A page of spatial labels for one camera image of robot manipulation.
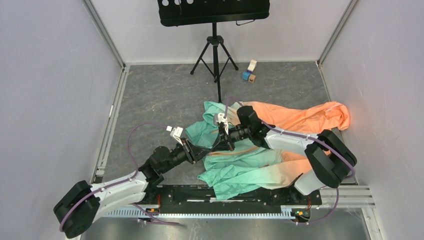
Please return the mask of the green and orange jacket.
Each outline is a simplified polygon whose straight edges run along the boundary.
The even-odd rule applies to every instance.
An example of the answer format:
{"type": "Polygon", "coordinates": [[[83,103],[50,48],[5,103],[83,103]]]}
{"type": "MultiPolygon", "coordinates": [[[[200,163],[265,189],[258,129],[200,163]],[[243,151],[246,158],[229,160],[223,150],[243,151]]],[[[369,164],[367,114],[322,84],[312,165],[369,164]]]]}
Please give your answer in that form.
{"type": "MultiPolygon", "coordinates": [[[[308,109],[286,108],[258,101],[244,101],[252,106],[258,117],[269,125],[284,130],[313,134],[337,128],[346,130],[351,123],[348,108],[336,101],[308,109]]],[[[240,123],[236,111],[240,104],[226,107],[223,103],[204,102],[203,120],[185,129],[191,142],[210,148],[218,136],[214,115],[227,112],[229,123],[240,123]]],[[[256,190],[278,189],[289,186],[300,174],[312,169],[307,158],[287,150],[272,150],[255,146],[250,140],[235,144],[234,151],[215,151],[203,160],[204,172],[198,179],[212,187],[218,200],[228,200],[239,194],[256,190]]]]}

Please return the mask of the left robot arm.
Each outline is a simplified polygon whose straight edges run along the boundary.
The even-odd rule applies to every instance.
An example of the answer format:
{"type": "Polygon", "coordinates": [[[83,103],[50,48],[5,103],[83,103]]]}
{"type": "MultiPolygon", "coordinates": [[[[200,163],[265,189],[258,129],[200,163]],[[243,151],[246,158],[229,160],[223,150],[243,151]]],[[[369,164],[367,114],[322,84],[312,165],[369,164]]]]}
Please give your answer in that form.
{"type": "Polygon", "coordinates": [[[211,151],[184,138],[174,149],[157,147],[142,166],[128,175],[103,183],[75,183],[53,208],[59,231],[71,239],[109,212],[141,201],[153,203],[165,173],[183,162],[195,164],[211,151]]]}

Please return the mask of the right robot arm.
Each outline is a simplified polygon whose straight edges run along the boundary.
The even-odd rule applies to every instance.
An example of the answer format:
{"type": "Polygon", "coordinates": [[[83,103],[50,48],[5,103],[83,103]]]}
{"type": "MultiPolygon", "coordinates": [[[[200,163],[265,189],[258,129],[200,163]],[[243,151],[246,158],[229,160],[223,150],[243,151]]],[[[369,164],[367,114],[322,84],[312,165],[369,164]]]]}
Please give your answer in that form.
{"type": "Polygon", "coordinates": [[[240,121],[229,127],[225,113],[213,117],[218,136],[212,146],[214,151],[233,151],[235,143],[250,140],[254,146],[267,150],[283,150],[306,157],[311,170],[296,173],[288,184],[289,199],[302,204],[312,192],[330,187],[338,188],[343,180],[355,176],[357,158],[331,130],[318,134],[289,131],[261,120],[252,106],[242,106],[237,111],[240,121]]]}

